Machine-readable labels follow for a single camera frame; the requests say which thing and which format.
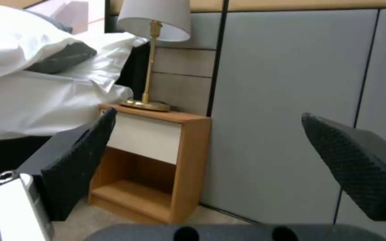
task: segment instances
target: open shelf compartment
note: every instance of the open shelf compartment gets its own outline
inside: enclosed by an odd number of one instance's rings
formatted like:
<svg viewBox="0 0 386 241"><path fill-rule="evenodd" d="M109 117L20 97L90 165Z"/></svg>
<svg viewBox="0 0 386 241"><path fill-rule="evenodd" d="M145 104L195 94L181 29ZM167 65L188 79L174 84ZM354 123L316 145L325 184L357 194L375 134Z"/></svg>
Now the open shelf compartment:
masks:
<svg viewBox="0 0 386 241"><path fill-rule="evenodd" d="M90 182L89 203L102 198L169 223L175 171L173 164L107 147Z"/></svg>

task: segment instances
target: nightstand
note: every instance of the nightstand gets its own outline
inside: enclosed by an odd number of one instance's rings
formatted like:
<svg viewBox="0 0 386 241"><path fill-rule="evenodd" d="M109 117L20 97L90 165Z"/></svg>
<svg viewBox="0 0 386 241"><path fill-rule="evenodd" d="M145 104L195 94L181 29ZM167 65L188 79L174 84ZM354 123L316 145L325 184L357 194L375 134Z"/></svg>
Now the nightstand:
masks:
<svg viewBox="0 0 386 241"><path fill-rule="evenodd" d="M183 223L196 209L208 157L211 119L119 105L89 204L140 223Z"/></svg>

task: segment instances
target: lampshade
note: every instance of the lampshade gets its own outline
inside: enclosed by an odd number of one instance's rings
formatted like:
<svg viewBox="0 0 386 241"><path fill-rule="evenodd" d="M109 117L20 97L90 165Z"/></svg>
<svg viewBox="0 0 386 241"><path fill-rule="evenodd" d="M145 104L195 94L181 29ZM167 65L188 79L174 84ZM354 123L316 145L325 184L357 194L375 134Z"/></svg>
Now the lampshade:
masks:
<svg viewBox="0 0 386 241"><path fill-rule="evenodd" d="M150 22L162 23L160 41L180 42L190 38L189 0L124 0L118 25L136 36L151 38Z"/></svg>

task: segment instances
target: beige carpet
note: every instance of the beige carpet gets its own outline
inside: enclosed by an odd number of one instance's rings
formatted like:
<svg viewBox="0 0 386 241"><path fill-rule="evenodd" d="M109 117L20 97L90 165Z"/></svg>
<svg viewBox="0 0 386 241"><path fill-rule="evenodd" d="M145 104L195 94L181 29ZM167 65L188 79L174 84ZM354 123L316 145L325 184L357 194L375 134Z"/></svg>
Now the beige carpet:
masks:
<svg viewBox="0 0 386 241"><path fill-rule="evenodd" d="M86 199L78 202L68 219L64 222L54 222L55 237L54 241L82 241L92 233L119 223L131 223L130 221L119 218L110 212L95 206L89 206ZM228 215L198 207L189 218L190 224L225 223L242 224L242 220Z"/></svg>

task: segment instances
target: lamp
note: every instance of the lamp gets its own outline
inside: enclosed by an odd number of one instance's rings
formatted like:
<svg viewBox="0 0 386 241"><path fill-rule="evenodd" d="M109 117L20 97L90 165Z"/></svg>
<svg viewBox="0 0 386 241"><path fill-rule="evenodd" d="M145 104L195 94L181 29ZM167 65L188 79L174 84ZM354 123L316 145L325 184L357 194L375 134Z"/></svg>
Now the lamp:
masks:
<svg viewBox="0 0 386 241"><path fill-rule="evenodd" d="M190 38L190 0L124 0L117 23L125 31L149 38L151 42L142 101L124 100L120 104L146 110L170 111L169 105L148 101L156 41L180 42Z"/></svg>

